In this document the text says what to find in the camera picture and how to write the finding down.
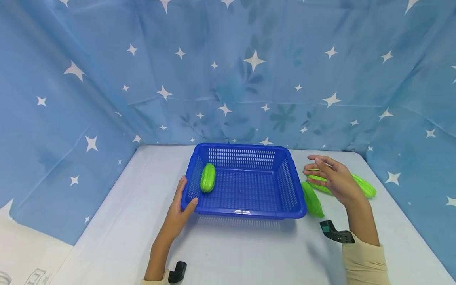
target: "table surface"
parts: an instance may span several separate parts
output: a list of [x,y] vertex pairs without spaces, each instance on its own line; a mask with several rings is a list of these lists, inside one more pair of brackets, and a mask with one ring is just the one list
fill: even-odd
[[[138,284],[179,178],[194,146],[142,146],[128,163],[52,284]],[[353,152],[290,150],[300,179],[310,154],[328,155],[377,189],[371,201],[392,284],[454,285],[410,221],[362,157]],[[335,197],[317,192],[326,220],[348,228]],[[345,284],[341,244],[319,222],[194,214],[174,242],[168,268],[185,261],[183,285]]]

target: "blue curtain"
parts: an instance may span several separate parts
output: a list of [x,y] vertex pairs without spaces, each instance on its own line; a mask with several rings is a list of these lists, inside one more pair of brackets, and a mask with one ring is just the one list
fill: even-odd
[[350,150],[453,277],[453,0],[0,0],[0,206],[74,244],[140,144]]

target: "blue plastic basket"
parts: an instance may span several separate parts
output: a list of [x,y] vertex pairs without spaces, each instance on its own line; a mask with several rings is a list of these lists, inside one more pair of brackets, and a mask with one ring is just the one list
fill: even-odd
[[[215,166],[215,185],[203,193],[206,163]],[[306,212],[304,193],[290,152],[280,146],[199,144],[186,173],[181,206],[198,197],[195,212],[205,215],[299,219]]]

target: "green plastic vegetable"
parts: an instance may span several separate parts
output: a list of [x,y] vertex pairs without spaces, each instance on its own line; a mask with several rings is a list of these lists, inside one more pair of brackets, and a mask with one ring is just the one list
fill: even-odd
[[215,184],[215,167],[214,165],[207,163],[204,167],[201,175],[201,190],[204,193],[209,193],[214,189]]
[[[365,181],[364,179],[362,179],[361,177],[359,177],[356,174],[352,174],[352,175],[353,175],[354,180],[359,185],[359,187],[361,188],[361,190],[363,191],[364,195],[367,198],[373,198],[373,197],[375,197],[375,195],[377,195],[377,190],[375,190],[375,188],[369,182]],[[312,179],[315,179],[315,180],[326,181],[325,178],[320,177],[320,176],[309,175],[308,177],[310,177]],[[326,188],[326,187],[315,185],[315,184],[312,184],[310,182],[309,182],[309,184],[312,187],[314,187],[315,189],[318,189],[318,190],[320,190],[322,192],[331,194],[331,191],[329,191],[329,189]]]
[[301,182],[302,190],[304,191],[304,200],[306,201],[307,211],[317,218],[323,218],[325,214],[323,214],[323,209],[321,208],[320,200],[316,196],[312,186],[304,181]]

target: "beige sleeve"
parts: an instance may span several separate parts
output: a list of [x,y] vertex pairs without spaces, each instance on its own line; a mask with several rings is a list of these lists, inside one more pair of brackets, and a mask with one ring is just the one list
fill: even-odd
[[163,279],[161,281],[142,280],[140,285],[169,285],[169,282],[168,282],[169,275],[170,275],[170,271],[167,270],[167,271],[165,271],[165,274],[163,274]]
[[383,246],[353,237],[354,244],[342,245],[347,285],[390,285]]

